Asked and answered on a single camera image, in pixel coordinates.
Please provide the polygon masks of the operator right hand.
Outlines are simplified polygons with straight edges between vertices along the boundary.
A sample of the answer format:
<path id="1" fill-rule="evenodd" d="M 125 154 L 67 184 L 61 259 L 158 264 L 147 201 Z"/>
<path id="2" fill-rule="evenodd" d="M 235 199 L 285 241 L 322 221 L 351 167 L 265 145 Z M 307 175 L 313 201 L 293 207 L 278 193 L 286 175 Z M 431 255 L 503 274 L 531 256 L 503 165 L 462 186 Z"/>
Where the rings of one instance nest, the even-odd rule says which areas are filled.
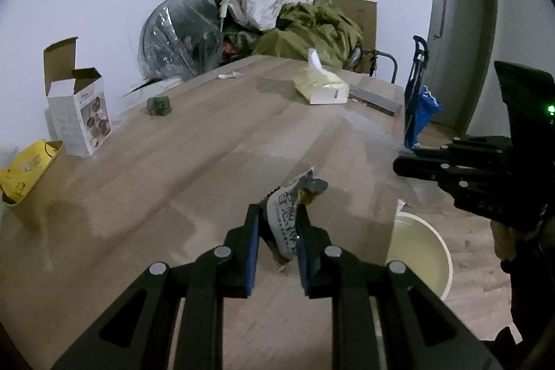
<path id="1" fill-rule="evenodd" d="M 515 258 L 515 237 L 512 227 L 491 221 L 490 228 L 494 240 L 494 251 L 501 261 L 512 261 Z"/>

